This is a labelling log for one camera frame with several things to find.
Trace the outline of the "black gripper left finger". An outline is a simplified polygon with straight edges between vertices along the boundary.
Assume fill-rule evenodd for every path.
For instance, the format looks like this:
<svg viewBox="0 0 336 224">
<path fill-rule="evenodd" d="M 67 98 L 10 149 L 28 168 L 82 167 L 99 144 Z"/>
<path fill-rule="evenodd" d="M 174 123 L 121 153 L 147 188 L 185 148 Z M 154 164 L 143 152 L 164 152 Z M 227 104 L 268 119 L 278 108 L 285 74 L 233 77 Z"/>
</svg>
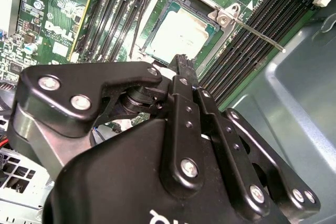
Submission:
<svg viewBox="0 0 336 224">
<path fill-rule="evenodd" d="M 75 157 L 142 123 L 165 123 L 159 177 L 178 199 L 203 186 L 201 124 L 193 61 L 176 55 L 159 70 L 143 61 L 24 69 L 8 137 L 53 179 Z"/>
</svg>

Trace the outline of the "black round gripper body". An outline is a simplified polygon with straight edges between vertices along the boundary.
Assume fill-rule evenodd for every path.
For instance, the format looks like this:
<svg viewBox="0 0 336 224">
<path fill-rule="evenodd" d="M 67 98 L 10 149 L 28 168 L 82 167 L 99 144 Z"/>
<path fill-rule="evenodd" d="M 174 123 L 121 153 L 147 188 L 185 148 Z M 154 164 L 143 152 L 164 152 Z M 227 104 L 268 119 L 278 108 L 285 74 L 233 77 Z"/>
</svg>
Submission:
<svg viewBox="0 0 336 224">
<path fill-rule="evenodd" d="M 202 140 L 205 184 L 179 200 L 161 184 L 165 123 L 142 123 L 85 151 L 58 175 L 44 223 L 246 223 L 230 205 L 210 141 Z"/>
</svg>

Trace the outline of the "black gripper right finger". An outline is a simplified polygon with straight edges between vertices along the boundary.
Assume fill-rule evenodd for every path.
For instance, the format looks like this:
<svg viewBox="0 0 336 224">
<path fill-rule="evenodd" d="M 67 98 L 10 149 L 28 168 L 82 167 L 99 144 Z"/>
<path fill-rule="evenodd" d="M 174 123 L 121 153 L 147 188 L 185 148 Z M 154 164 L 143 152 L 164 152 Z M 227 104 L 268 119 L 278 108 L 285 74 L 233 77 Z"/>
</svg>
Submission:
<svg viewBox="0 0 336 224">
<path fill-rule="evenodd" d="M 320 211 L 313 190 L 239 112 L 220 112 L 205 89 L 196 89 L 194 99 L 238 215 L 249 221 L 302 221 Z"/>
</svg>

